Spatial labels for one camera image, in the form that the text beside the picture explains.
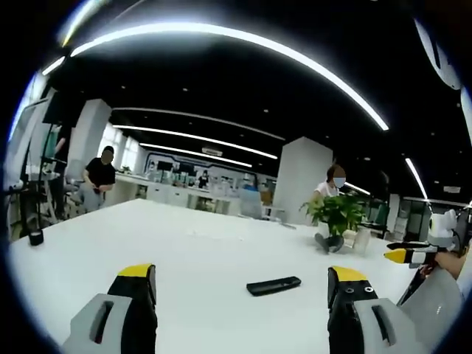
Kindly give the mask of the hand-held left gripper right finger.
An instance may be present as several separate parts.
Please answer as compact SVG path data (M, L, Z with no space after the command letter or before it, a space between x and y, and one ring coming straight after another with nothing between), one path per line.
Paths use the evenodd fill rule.
M377 296L359 271L327 271L330 353L427 353L413 321L392 301Z

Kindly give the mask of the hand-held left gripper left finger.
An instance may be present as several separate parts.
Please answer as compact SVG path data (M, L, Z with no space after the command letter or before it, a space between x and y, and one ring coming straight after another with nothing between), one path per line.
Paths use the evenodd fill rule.
M63 353L155 353L156 267L121 270L108 292L94 296L71 320Z

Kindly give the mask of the person's right hand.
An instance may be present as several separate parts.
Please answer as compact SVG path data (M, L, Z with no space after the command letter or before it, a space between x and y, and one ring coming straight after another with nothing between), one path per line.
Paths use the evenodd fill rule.
M458 279L464 266L466 256L458 257L455 253L437 253L434 261L442 269L446 270L454 279Z

